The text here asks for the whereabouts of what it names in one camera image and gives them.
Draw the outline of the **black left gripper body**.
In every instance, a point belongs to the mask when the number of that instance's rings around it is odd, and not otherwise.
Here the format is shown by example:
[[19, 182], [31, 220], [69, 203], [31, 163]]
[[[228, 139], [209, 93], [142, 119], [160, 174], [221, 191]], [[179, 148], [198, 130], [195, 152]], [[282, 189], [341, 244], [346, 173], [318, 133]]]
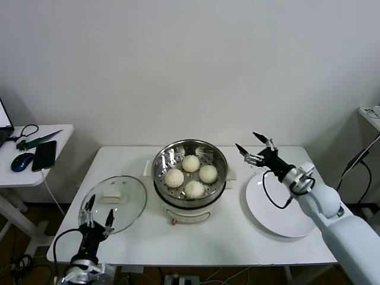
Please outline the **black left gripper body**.
[[83, 236], [78, 253], [96, 256], [100, 243], [107, 239], [105, 228], [95, 222], [93, 227], [82, 224], [78, 229]]

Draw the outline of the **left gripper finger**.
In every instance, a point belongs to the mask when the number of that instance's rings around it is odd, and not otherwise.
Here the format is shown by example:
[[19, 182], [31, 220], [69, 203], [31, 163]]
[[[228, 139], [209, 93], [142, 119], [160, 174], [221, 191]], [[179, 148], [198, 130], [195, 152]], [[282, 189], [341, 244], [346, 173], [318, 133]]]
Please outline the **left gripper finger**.
[[113, 209], [111, 208], [106, 218], [104, 232], [103, 232], [104, 236], [109, 236], [110, 234], [114, 232], [114, 228], [113, 228], [114, 219], [115, 218], [114, 218]]
[[96, 195], [93, 194], [90, 199], [84, 204], [84, 207], [79, 212], [79, 225], [93, 226], [92, 208], [95, 202]]

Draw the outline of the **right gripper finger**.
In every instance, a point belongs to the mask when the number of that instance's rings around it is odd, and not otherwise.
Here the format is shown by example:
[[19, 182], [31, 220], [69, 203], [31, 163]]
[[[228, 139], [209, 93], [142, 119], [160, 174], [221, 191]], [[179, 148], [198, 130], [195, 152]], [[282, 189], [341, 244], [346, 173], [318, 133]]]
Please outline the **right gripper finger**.
[[243, 156], [243, 159], [248, 164], [257, 164], [263, 161], [263, 156], [258, 154], [250, 154], [246, 149], [244, 149], [241, 145], [235, 144], [239, 153]]
[[276, 149], [276, 145], [274, 144], [273, 140], [271, 138], [267, 138], [266, 136], [259, 134], [257, 132], [253, 132], [253, 135], [263, 144], [265, 144], [270, 149]]

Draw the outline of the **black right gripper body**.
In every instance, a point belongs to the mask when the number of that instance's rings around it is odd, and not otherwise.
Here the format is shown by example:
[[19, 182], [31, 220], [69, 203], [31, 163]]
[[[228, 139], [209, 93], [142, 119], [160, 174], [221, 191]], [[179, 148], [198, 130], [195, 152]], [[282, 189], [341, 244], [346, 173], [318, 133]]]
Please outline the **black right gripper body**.
[[261, 156], [262, 159], [257, 163], [257, 166], [268, 167], [278, 178], [278, 180], [283, 180], [284, 177], [290, 172], [290, 165], [279, 158], [278, 150], [265, 148], [258, 153], [258, 156]]

